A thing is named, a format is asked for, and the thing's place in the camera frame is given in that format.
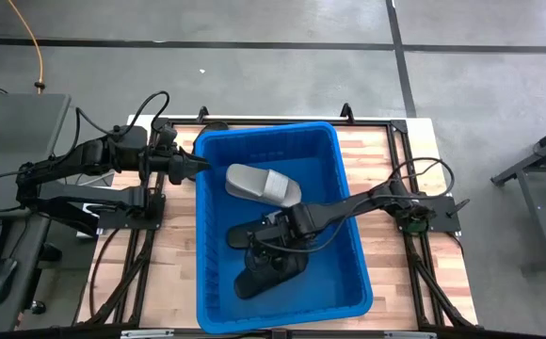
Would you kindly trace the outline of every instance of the blue plastic bin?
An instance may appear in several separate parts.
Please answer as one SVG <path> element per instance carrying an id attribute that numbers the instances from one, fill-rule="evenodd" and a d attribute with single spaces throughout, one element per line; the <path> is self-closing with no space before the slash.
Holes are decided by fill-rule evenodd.
<path id="1" fill-rule="evenodd" d="M 295 278 L 252 299 L 233 290 L 244 269 L 244 251 L 225 239 L 232 226 L 260 218 L 278 207 L 235 198 L 225 190 L 231 164 L 273 169 L 294 179 L 303 202 L 335 202 L 348 197 L 338 137 L 325 122 L 210 132 L 196 154 L 213 166 L 196 180 L 198 322 L 210 333 L 246 331 L 309 321 L 363 315 L 373 293 L 354 218 L 325 249 L 309 254 Z M 323 243 L 332 227 L 319 235 Z"/>

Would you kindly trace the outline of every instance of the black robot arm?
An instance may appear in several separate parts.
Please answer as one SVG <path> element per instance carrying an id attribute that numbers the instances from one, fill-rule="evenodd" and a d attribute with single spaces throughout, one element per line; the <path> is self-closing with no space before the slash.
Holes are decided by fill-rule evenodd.
<path id="1" fill-rule="evenodd" d="M 176 131 L 163 126 L 156 142 L 148 145 L 143 127 L 84 142 L 65 155 L 20 167 L 16 200 L 23 207 L 44 213 L 85 234 L 101 228 L 150 228 L 162 216 L 165 197 L 148 188 L 150 174 L 165 172 L 179 185 L 184 178 L 210 168 L 205 159 L 186 153 L 174 143 Z M 138 171 L 140 186 L 123 190 L 63 185 L 57 179 L 75 174 L 102 175 L 110 170 Z M 99 204 L 100 217 L 82 211 L 82 203 Z"/>
<path id="2" fill-rule="evenodd" d="M 270 250 L 292 245 L 303 245 L 342 219 L 381 209 L 394 217 L 399 227 L 408 229 L 414 223 L 425 223 L 434 217 L 434 211 L 416 201 L 406 199 L 409 192 L 401 180 L 389 180 L 366 192 L 333 203 L 297 203 L 262 219 L 232 227 L 227 243 L 234 249 L 247 249 L 260 243 Z"/>

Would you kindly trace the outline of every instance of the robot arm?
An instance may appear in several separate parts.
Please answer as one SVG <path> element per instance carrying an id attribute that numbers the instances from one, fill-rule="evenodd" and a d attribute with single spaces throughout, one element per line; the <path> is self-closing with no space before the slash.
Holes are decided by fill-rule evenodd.
<path id="1" fill-rule="evenodd" d="M 85 234 L 100 228 L 150 229 L 162 216 L 165 197 L 148 189 L 150 174 L 165 172 L 174 185 L 207 170 L 205 159 L 186 153 L 173 142 L 176 131 L 164 126 L 153 145 L 148 133 L 133 126 L 124 134 L 111 133 L 84 142 L 65 155 L 20 167 L 16 200 L 23 207 L 44 213 Z M 75 174 L 102 175 L 110 170 L 136 170 L 140 186 L 123 190 L 63 185 L 57 179 Z M 85 213 L 80 203 L 100 204 L 100 217 Z"/>
<path id="2" fill-rule="evenodd" d="M 402 180 L 389 180 L 339 202 L 301 202 L 232 227 L 227 232 L 228 245 L 247 251 L 246 269 L 235 279 L 235 293 L 249 299 L 295 277 L 306 268 L 308 253 L 325 248 L 347 218 L 381 209 L 405 232 L 422 229 L 434 212 L 416 199 L 408 194 Z M 318 234 L 338 222 L 326 243 L 308 248 Z"/>

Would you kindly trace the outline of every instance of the black desk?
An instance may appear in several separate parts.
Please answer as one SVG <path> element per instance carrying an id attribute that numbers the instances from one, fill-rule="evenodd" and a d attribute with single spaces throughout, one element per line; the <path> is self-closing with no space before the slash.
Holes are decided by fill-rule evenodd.
<path id="1" fill-rule="evenodd" d="M 0 94 L 0 173 L 17 170 L 27 161 L 46 159 L 54 151 L 69 104 L 70 97 L 63 94 Z M 15 205 L 15 193 L 15 177 L 1 179 L 0 208 Z M 6 215 L 17 219 L 8 230 L 2 257 L 9 255 L 23 231 L 27 212 L 17 210 Z M 14 253 L 18 268 L 11 290 L 0 304 L 0 331 L 13 330 L 20 311 L 33 297 L 36 285 L 32 278 L 48 229 L 49 220 L 45 218 L 33 216 L 28 221 L 26 233 Z"/>
<path id="2" fill-rule="evenodd" d="M 2 256 L 9 255 L 18 236 L 24 229 L 24 220 L 17 220 L 11 226 Z M 39 216 L 33 216 L 28 221 L 28 227 L 24 238 L 18 245 L 14 258 L 18 261 L 18 269 L 13 279 L 8 298 L 0 304 L 0 331 L 11 331 L 16 325 L 18 314 L 27 302 L 27 292 L 31 283 L 41 244 L 47 231 L 49 220 Z"/>

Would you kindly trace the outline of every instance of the black clamp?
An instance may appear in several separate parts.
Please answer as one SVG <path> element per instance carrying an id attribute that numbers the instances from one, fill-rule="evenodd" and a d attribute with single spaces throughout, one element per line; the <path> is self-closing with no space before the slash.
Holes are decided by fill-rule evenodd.
<path id="1" fill-rule="evenodd" d="M 288 330 L 286 329 L 272 329 L 271 339 L 288 339 Z"/>
<path id="2" fill-rule="evenodd" d="M 173 185 L 180 185 L 184 178 L 210 169 L 210 164 L 199 156 L 187 153 L 182 147 L 170 157 L 169 180 Z"/>
<path id="3" fill-rule="evenodd" d="M 40 90 L 45 90 L 45 84 L 42 83 L 42 82 L 40 82 L 40 81 L 37 81 L 37 82 L 35 83 L 35 87 L 36 87 L 37 89 L 40 89 Z"/>
<path id="4" fill-rule="evenodd" d="M 451 196 L 421 201 L 422 205 L 436 212 L 436 217 L 428 222 L 428 230 L 434 233 L 455 234 L 460 232 L 461 225 L 459 224 L 458 211 L 468 202 L 470 202 L 469 199 L 455 203 L 455 199 Z"/>
<path id="5" fill-rule="evenodd" d="M 347 118 L 349 124 L 355 123 L 355 116 L 352 114 L 352 108 L 350 108 L 350 105 L 348 103 L 345 103 L 342 106 L 342 111 L 340 112 L 340 117 Z"/>
<path id="6" fill-rule="evenodd" d="M 204 117 L 207 115 L 210 115 L 210 113 L 208 112 L 208 108 L 206 108 L 206 106 L 202 106 L 200 108 L 200 113 L 198 113 L 197 117 L 198 123 L 204 123 Z"/>

